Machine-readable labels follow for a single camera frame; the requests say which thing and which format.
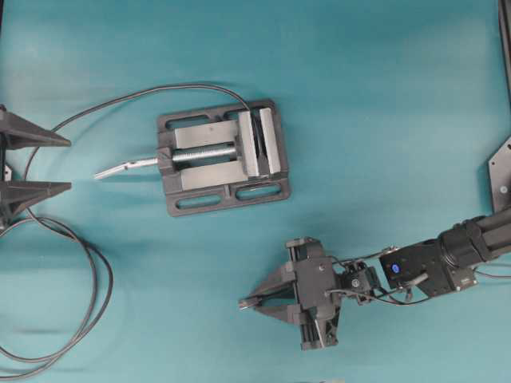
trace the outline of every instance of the cable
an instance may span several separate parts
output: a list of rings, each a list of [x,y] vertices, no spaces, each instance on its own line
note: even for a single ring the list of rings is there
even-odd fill
[[[250,107],[248,106],[247,102],[245,102],[245,100],[241,96],[239,96],[237,93],[234,93],[233,91],[231,91],[229,89],[223,88],[218,85],[210,85],[210,84],[160,85],[160,86],[155,86],[155,87],[152,87],[149,89],[144,89],[144,90],[141,90],[138,92],[130,93],[130,94],[124,95],[122,97],[118,97],[118,98],[112,99],[110,101],[103,102],[99,105],[93,106],[91,108],[88,108],[88,109],[86,109],[82,112],[79,112],[79,113],[75,114],[74,116],[71,116],[70,118],[62,121],[60,124],[55,126],[55,128],[52,129],[52,132],[57,132],[64,126],[70,124],[71,122],[78,120],[79,118],[82,118],[84,116],[87,116],[90,113],[94,113],[94,112],[97,112],[103,108],[107,108],[111,105],[115,105],[115,104],[118,104],[118,103],[121,103],[124,101],[133,100],[133,99],[136,99],[139,97],[143,97],[150,93],[157,93],[157,92],[162,92],[165,90],[174,90],[174,89],[209,89],[209,90],[214,90],[217,92],[226,93],[226,94],[230,95],[231,97],[237,99],[242,104],[242,106],[250,112]],[[23,176],[22,176],[23,180],[26,180],[29,170],[30,170],[30,166],[33,163],[35,155],[39,151],[39,148],[40,147],[34,148],[34,150],[30,153],[29,159],[27,160],[27,163],[25,166],[25,171],[23,172]],[[93,276],[93,289],[92,289],[91,299],[89,301],[89,307],[88,307],[88,309],[85,313],[85,316],[82,319],[77,331],[70,338],[70,340],[63,347],[61,347],[57,352],[52,353],[50,355],[45,355],[43,357],[33,357],[33,358],[20,357],[18,355],[15,355],[15,354],[7,351],[6,349],[4,349],[3,347],[0,346],[0,353],[12,360],[25,362],[25,363],[43,363],[42,365],[40,365],[32,370],[29,370],[25,373],[9,375],[9,376],[0,376],[0,381],[13,381],[13,380],[17,380],[17,379],[32,377],[34,375],[42,373],[43,371],[45,371],[49,367],[51,367],[56,361],[58,361],[62,356],[64,356],[65,353],[67,353],[81,339],[83,339],[83,337],[85,335],[87,335],[90,332],[90,330],[99,322],[99,320],[103,316],[103,313],[105,312],[106,307],[108,306],[108,304],[110,302],[110,298],[112,296],[112,289],[113,289],[112,267],[110,266],[106,257],[94,245],[86,242],[84,239],[79,238],[74,231],[72,231],[64,223],[61,223],[61,222],[57,221],[56,219],[51,219],[51,218],[42,217],[42,216],[38,217],[29,208],[26,209],[26,212],[29,215],[29,217],[21,219],[15,223],[13,223],[7,229],[5,229],[3,232],[0,232],[0,238],[3,237],[4,235],[6,235],[7,233],[11,232],[16,227],[20,227],[21,225],[23,225],[25,223],[36,222],[40,227],[43,227],[47,230],[52,231],[53,233],[55,233],[57,235],[60,235],[64,238],[74,241],[75,243],[80,244],[87,256],[87,259],[89,260],[89,265],[91,267],[92,276]],[[97,303],[97,267],[96,267],[96,263],[94,262],[92,255],[90,254],[90,251],[94,252],[99,257],[99,259],[105,264],[105,267],[109,274],[109,285],[107,288],[105,299],[104,299],[103,303],[101,304],[101,307],[100,307],[99,311],[97,312],[96,316],[94,316],[94,318],[92,318],[92,320],[91,320],[92,312],[93,312],[94,307]]]
[[[325,291],[325,294],[341,293],[341,294],[345,294],[346,296],[358,295],[359,297],[363,297],[363,298],[370,299],[370,300],[374,299],[374,300],[377,300],[379,302],[388,303],[388,304],[391,304],[391,305],[394,305],[394,306],[413,306],[413,305],[418,305],[420,303],[424,303],[424,302],[429,301],[431,299],[431,297],[428,297],[428,298],[424,298],[424,299],[421,299],[420,301],[415,301],[415,302],[402,302],[402,301],[399,301],[396,298],[390,296],[391,294],[395,294],[397,292],[398,292],[398,290],[392,290],[391,292],[387,292],[385,294],[374,296],[374,295],[370,295],[370,294],[358,293],[358,292],[355,292],[355,291],[352,291],[352,290],[332,289],[332,290]],[[383,297],[386,297],[386,296],[390,296],[392,301],[387,301],[386,299],[382,299]]]
[[[344,265],[347,263],[353,263],[353,262],[358,262],[358,261],[367,261],[369,259],[378,259],[378,258],[382,257],[383,255],[393,253],[394,251],[397,251],[397,250],[399,250],[399,247],[389,246],[386,249],[379,251],[378,253],[373,253],[373,254],[369,254],[369,255],[364,255],[363,257],[348,258],[348,259],[338,259],[333,255],[328,255],[328,256],[330,258],[334,259],[335,262],[333,262],[333,264],[337,263],[340,266],[344,267]]]
[[[75,114],[74,116],[68,118],[67,120],[62,121],[55,128],[52,129],[52,132],[58,132],[60,129],[65,127],[67,124],[69,124],[75,120],[78,120],[79,118],[87,116],[90,113],[97,112],[98,110],[101,110],[103,108],[107,108],[109,106],[118,104],[120,102],[134,100],[136,98],[145,96],[150,93],[157,93],[157,92],[163,92],[165,90],[176,90],[176,89],[209,89],[209,90],[215,90],[217,92],[226,93],[229,96],[237,99],[242,104],[242,106],[250,112],[250,107],[248,106],[247,102],[239,94],[231,91],[230,89],[226,89],[226,88],[218,86],[218,85],[200,84],[200,83],[158,85],[158,86],[154,86],[149,89],[139,90],[137,92],[126,94],[125,96],[114,98],[110,101],[106,101],[99,105],[93,106],[92,108],[88,108],[88,109],[84,110],[83,112],[79,112],[79,113]],[[25,167],[25,172],[23,173],[24,180],[26,180],[30,165],[32,164],[32,160],[34,159],[34,156],[36,155],[36,153],[39,151],[39,148],[40,147],[34,148],[34,150],[30,153],[28,162]]]
[[[25,223],[34,222],[32,218],[25,218],[17,221],[16,223],[13,223],[11,226],[9,226],[7,229],[5,229],[2,233],[0,233],[0,238],[6,235],[8,232],[12,231],[16,227],[20,227],[21,225]],[[93,327],[99,322],[101,317],[103,316],[106,307],[108,306],[111,296],[112,296],[112,290],[113,290],[113,271],[112,267],[110,266],[108,260],[106,257],[94,246],[92,246],[89,243],[84,242],[82,239],[80,239],[74,231],[72,231],[69,227],[67,227],[65,224],[57,221],[56,219],[51,219],[48,217],[37,217],[37,222],[44,223],[48,227],[49,224],[53,224],[56,227],[52,227],[52,231],[57,232],[58,234],[66,237],[67,239],[73,240],[76,243],[79,243],[83,250],[85,251],[87,258],[89,260],[89,264],[91,266],[91,271],[93,273],[93,293],[90,300],[89,307],[86,311],[86,314],[84,316],[84,319],[82,319],[80,326],[78,327],[77,332],[70,338],[70,340],[57,352],[52,353],[50,355],[45,355],[43,357],[36,357],[36,358],[28,358],[28,357],[19,357],[18,355],[15,355],[3,347],[0,347],[0,353],[5,355],[6,357],[20,362],[25,363],[44,363],[32,370],[29,370],[25,373],[20,373],[16,375],[9,375],[9,376],[0,376],[0,381],[14,381],[18,379],[24,379],[28,377],[32,377],[34,375],[37,375],[39,373],[42,373],[43,371],[47,370],[50,366],[52,366],[58,359],[60,359],[62,356],[65,355],[70,349],[72,349],[85,335],[87,335],[90,330],[93,329]],[[90,254],[90,251],[93,251],[99,259],[105,264],[106,270],[108,271],[109,275],[109,283],[108,288],[106,291],[105,298],[103,300],[103,303],[101,304],[101,307],[97,314],[92,318],[92,312],[93,309],[97,303],[97,268],[94,262],[94,259],[92,255]]]
[[[490,264],[484,265],[484,266],[511,268],[511,264],[506,264],[506,263],[490,263]],[[482,271],[478,270],[479,267],[481,267],[481,266],[476,266],[472,269],[475,274],[481,275],[486,278],[491,278],[491,279],[511,279],[511,275],[498,275],[498,274],[483,273]]]

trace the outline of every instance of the metal jaw plate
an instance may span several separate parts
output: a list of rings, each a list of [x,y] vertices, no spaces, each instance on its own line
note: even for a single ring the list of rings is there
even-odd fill
[[[157,164],[173,216],[286,199],[280,115],[270,100],[158,119]]]

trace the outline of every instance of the black metal frame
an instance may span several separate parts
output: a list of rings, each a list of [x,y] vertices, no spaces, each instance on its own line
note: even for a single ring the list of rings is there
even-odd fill
[[[3,0],[0,0],[0,34],[2,33]]]

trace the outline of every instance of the metal bracket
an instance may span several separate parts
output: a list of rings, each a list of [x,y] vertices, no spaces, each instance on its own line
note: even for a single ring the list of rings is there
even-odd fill
[[[505,74],[508,91],[511,92],[511,57],[509,43],[511,29],[511,0],[499,0],[498,21],[501,31],[502,56],[504,58]],[[488,161],[489,180],[491,184],[493,211],[499,212],[511,204],[511,137],[493,154]]]

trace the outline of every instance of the wire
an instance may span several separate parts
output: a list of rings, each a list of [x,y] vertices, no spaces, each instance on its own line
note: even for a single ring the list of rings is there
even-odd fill
[[[109,106],[119,104],[120,102],[134,100],[136,98],[143,97],[143,96],[151,94],[151,93],[163,92],[165,90],[176,90],[176,89],[209,89],[209,90],[214,90],[217,92],[226,93],[229,96],[237,99],[242,104],[242,106],[250,112],[250,107],[248,106],[247,102],[239,94],[231,91],[230,89],[227,89],[227,88],[224,88],[224,87],[221,87],[218,85],[201,84],[201,83],[158,85],[158,86],[154,86],[152,88],[139,90],[137,92],[126,94],[125,96],[114,98],[110,101],[106,101],[106,102],[103,102],[96,106],[93,106],[92,108],[88,108],[88,109],[84,110],[83,112],[79,112],[79,113],[75,114],[74,116],[71,116],[67,120],[62,121],[55,128],[52,129],[52,132],[58,132],[60,129],[65,127],[67,124],[69,124],[75,120],[78,120],[79,118],[87,116],[90,113],[97,112],[98,110],[101,110],[103,108],[107,108]],[[24,180],[26,180],[26,177],[28,176],[28,171],[29,171],[30,165],[32,164],[32,160],[34,159],[34,156],[36,155],[36,153],[38,151],[39,151],[39,147],[34,148],[34,150],[30,153],[28,162],[26,163],[25,172],[23,173]]]
[[[381,295],[370,295],[370,294],[358,293],[358,292],[355,292],[355,291],[352,291],[352,290],[332,289],[332,290],[325,291],[325,294],[341,293],[341,294],[344,294],[346,296],[358,295],[359,297],[363,297],[363,298],[370,299],[370,300],[376,300],[376,301],[379,301],[379,302],[384,302],[384,303],[391,304],[391,305],[394,305],[394,306],[414,306],[414,305],[418,305],[420,303],[427,302],[427,301],[429,301],[431,299],[431,297],[428,297],[428,298],[424,298],[424,299],[421,299],[420,301],[415,301],[415,302],[402,302],[402,301],[399,301],[396,298],[391,296],[391,294],[395,294],[395,293],[398,293],[398,292],[399,292],[398,290],[392,290],[390,292],[386,292],[386,293],[381,294]],[[387,301],[386,299],[382,299],[383,297],[386,297],[386,296],[390,296],[392,301]]]
[[[145,95],[151,94],[151,93],[157,93],[162,92],[165,90],[174,90],[174,89],[209,89],[214,90],[217,92],[222,92],[230,95],[231,97],[237,99],[242,106],[250,112],[250,107],[248,106],[247,102],[238,95],[237,93],[231,91],[230,89],[223,88],[218,85],[210,85],[210,84],[174,84],[174,85],[159,85],[152,88],[144,89],[141,91],[137,91],[134,93],[130,93],[127,95],[124,95],[122,97],[118,97],[115,99],[112,99],[110,101],[103,102],[99,105],[93,106],[91,108],[88,108],[82,112],[79,112],[75,114],[74,116],[69,117],[68,119],[62,121],[60,124],[55,126],[52,129],[52,132],[57,132],[66,125],[70,124],[71,122],[78,120],[79,118],[82,118],[84,116],[89,115],[90,113],[97,112],[103,108],[107,108],[109,106],[137,99],[139,97],[143,97]],[[34,150],[30,153],[29,159],[27,160],[25,171],[23,172],[23,180],[26,180],[30,166],[34,161],[35,155],[38,153],[40,147],[34,148]],[[49,367],[51,367],[55,362],[57,362],[62,356],[64,356],[69,350],[71,350],[85,335],[87,335],[93,327],[99,322],[101,317],[103,316],[103,313],[106,310],[106,307],[108,306],[111,296],[112,296],[112,290],[113,290],[113,271],[112,267],[110,266],[108,260],[106,257],[91,243],[86,242],[84,239],[78,237],[74,231],[72,231],[69,227],[67,227],[64,223],[61,223],[57,221],[56,219],[51,219],[48,217],[42,217],[42,216],[36,216],[31,209],[27,208],[26,212],[28,214],[28,218],[21,219],[13,224],[11,224],[7,229],[5,229],[3,232],[0,232],[0,238],[6,235],[7,233],[11,232],[16,227],[20,227],[21,225],[29,222],[36,222],[40,227],[43,227],[47,230],[52,231],[56,235],[59,235],[61,237],[67,238],[69,240],[74,241],[75,243],[78,243],[81,245],[82,249],[84,250],[87,259],[89,260],[89,265],[91,267],[92,276],[93,276],[93,289],[91,294],[91,299],[89,301],[89,307],[85,313],[84,318],[82,319],[77,331],[74,333],[74,335],[68,340],[68,342],[61,347],[57,352],[52,353],[50,355],[45,355],[42,357],[20,357],[18,355],[15,355],[11,352],[9,352],[7,349],[4,349],[0,346],[0,353],[4,356],[14,360],[14,361],[20,361],[24,363],[42,363],[42,365],[31,369],[29,371],[26,371],[24,373],[15,374],[15,375],[9,375],[9,376],[0,376],[0,381],[14,381],[18,379],[28,378],[32,377],[34,375],[37,375],[39,373],[42,373],[43,371],[47,370]],[[97,303],[97,267],[96,263],[94,262],[93,256],[90,254],[90,251],[95,253],[99,259],[105,264],[106,270],[109,274],[109,284],[106,291],[106,296],[101,304],[101,307],[99,311],[97,312],[96,316],[94,316],[91,319],[92,312],[94,310],[94,307]]]
[[[28,377],[32,377],[34,375],[37,375],[39,373],[42,373],[43,371],[47,370],[50,366],[52,366],[58,359],[60,359],[62,356],[64,356],[70,349],[72,349],[85,335],[87,335],[93,327],[99,322],[103,314],[105,313],[106,307],[108,306],[110,299],[112,297],[112,290],[113,290],[113,271],[112,267],[110,266],[108,260],[106,257],[94,246],[92,246],[89,243],[86,243],[83,241],[83,239],[79,238],[74,231],[72,231],[69,227],[67,227],[65,224],[57,221],[56,219],[51,219],[48,217],[37,217],[37,221],[44,223],[49,227],[50,224],[55,225],[58,228],[53,227],[52,231],[57,232],[58,234],[66,237],[67,239],[70,239],[78,244],[81,245],[83,250],[85,251],[87,258],[89,260],[89,264],[91,266],[91,271],[93,274],[93,293],[91,296],[91,300],[89,303],[89,307],[86,311],[86,314],[84,318],[81,321],[80,326],[78,327],[77,332],[70,338],[70,340],[57,352],[52,353],[50,355],[45,355],[43,357],[36,357],[36,358],[28,358],[28,357],[19,357],[18,355],[15,355],[9,351],[7,351],[5,348],[0,347],[0,353],[5,355],[6,357],[20,362],[25,363],[43,363],[42,365],[31,369],[27,372],[15,374],[15,375],[9,375],[9,376],[0,376],[0,381],[14,381],[17,379],[24,379]],[[15,229],[16,227],[20,227],[21,225],[25,223],[35,222],[32,218],[25,218],[17,221],[16,223],[13,223],[11,226],[9,226],[7,229],[5,229],[2,233],[0,233],[0,238]],[[97,314],[91,319],[92,312],[94,307],[97,303],[97,268],[96,264],[94,262],[94,259],[92,255],[90,254],[90,251],[94,252],[98,258],[104,263],[106,270],[108,271],[109,275],[109,283],[106,291],[105,298],[103,300],[103,303],[101,304],[101,307]]]
[[[352,262],[357,262],[357,261],[367,261],[369,259],[378,259],[378,258],[382,257],[383,255],[393,253],[394,251],[397,251],[397,250],[399,250],[399,247],[390,246],[386,249],[379,251],[378,253],[373,253],[373,254],[369,254],[369,255],[364,255],[363,257],[348,258],[348,259],[338,259],[333,255],[328,255],[328,256],[330,258],[334,259],[334,262],[333,262],[334,264],[337,263],[340,266],[344,267],[344,265],[346,265],[347,263],[352,263]]]
[[[484,265],[484,266],[511,268],[511,264],[507,264],[507,263],[490,263],[490,264]],[[481,266],[476,266],[472,269],[475,274],[481,275],[486,278],[491,278],[491,279],[511,279],[511,275],[498,275],[498,274],[484,273],[484,272],[478,270],[479,267],[481,267]]]

